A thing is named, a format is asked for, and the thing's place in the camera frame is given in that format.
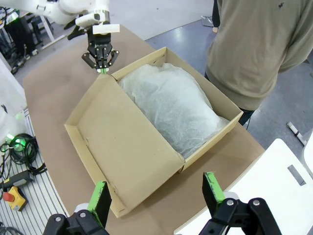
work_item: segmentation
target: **cardboard box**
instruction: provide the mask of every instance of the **cardboard box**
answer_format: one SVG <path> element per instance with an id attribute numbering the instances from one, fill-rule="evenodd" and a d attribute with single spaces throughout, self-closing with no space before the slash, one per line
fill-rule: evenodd
<path id="1" fill-rule="evenodd" d="M 189 158 L 177 153 L 117 81 L 150 64 L 171 63 L 190 73 L 213 110 L 230 123 Z M 237 124 L 242 111 L 200 73 L 162 48 L 109 75 L 100 75 L 73 110 L 65 127 L 90 177 L 107 181 L 116 217 L 129 213 L 176 172 L 188 168 Z"/>

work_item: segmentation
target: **gray floor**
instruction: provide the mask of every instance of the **gray floor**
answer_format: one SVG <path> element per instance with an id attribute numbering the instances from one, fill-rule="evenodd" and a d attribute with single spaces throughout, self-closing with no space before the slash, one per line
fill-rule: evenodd
<path id="1" fill-rule="evenodd" d="M 147 40 L 155 49 L 168 47 L 200 73 L 215 33 L 196 21 Z M 248 132 L 266 149 L 282 139 L 297 157 L 303 145 L 286 127 L 291 121 L 303 134 L 313 128 L 313 64 L 301 64 L 280 74 L 272 94 L 252 116 Z"/>

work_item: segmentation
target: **green led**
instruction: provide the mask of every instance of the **green led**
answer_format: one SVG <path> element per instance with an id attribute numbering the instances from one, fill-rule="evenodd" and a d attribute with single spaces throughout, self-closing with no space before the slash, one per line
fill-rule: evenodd
<path id="1" fill-rule="evenodd" d="M 18 16 L 12 14 L 12 19 L 13 19 L 13 20 L 16 20 L 17 18 L 18 18 Z"/>
<path id="2" fill-rule="evenodd" d="M 26 141 L 22 139 L 21 144 L 25 147 Z"/>
<path id="3" fill-rule="evenodd" d="M 8 137 L 10 140 L 14 139 L 14 136 L 12 136 L 12 135 L 10 135 L 10 134 L 7 134 L 7 137 Z"/>

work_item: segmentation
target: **white panel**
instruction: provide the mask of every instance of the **white panel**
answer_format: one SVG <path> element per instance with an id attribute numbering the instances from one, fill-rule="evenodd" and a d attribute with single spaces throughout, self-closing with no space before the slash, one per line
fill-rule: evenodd
<path id="1" fill-rule="evenodd" d="M 306 184 L 299 184 L 288 170 L 293 165 Z M 313 224 L 313 180 L 292 151 L 276 139 L 266 152 L 244 172 L 227 191 L 236 193 L 247 203 L 261 197 L 266 200 L 283 235 L 305 235 Z M 211 214 L 207 207 L 176 229 L 175 234 L 199 234 Z M 229 235 L 243 235 L 231 228 Z"/>
<path id="2" fill-rule="evenodd" d="M 7 60 L 4 58 L 4 56 L 1 54 L 1 52 L 0 52 L 0 60 L 2 60 L 3 63 L 4 63 L 4 65 L 7 67 L 7 69 L 8 69 L 9 71 L 11 71 L 10 65 L 8 64 L 8 62 L 7 62 Z"/>
<path id="3" fill-rule="evenodd" d="M 0 60 L 0 84 L 0 104 L 4 104 L 8 113 L 14 116 L 26 107 L 25 93 L 2 60 Z"/>
<path id="4" fill-rule="evenodd" d="M 307 138 L 308 142 L 304 146 L 302 155 L 310 171 L 313 172 L 313 130 L 305 134 L 304 138 Z"/>

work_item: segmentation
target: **box flap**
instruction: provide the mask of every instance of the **box flap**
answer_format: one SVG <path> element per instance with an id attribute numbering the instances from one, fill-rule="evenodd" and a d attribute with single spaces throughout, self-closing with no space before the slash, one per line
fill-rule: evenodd
<path id="1" fill-rule="evenodd" d="M 82 163 L 84 164 L 88 174 L 91 176 L 91 179 L 94 182 L 94 184 L 96 184 L 98 181 L 108 181 L 104 174 L 102 173 L 102 171 L 100 170 L 96 161 L 90 154 L 77 127 L 65 124 L 65 128 L 68 132 L 70 139 L 73 142 L 73 145 L 80 159 L 82 160 Z M 114 201 L 114 203 L 111 203 L 111 210 L 116 215 L 116 217 L 118 217 L 120 212 L 125 210 L 125 206 L 122 204 L 120 199 L 114 193 L 115 189 L 110 184 L 108 184 L 108 188 L 110 191 L 111 198 Z"/>
<path id="2" fill-rule="evenodd" d="M 81 118 L 71 116 L 68 124 L 78 121 L 94 160 L 129 210 L 184 164 L 112 77 L 99 77 L 75 112 Z"/>

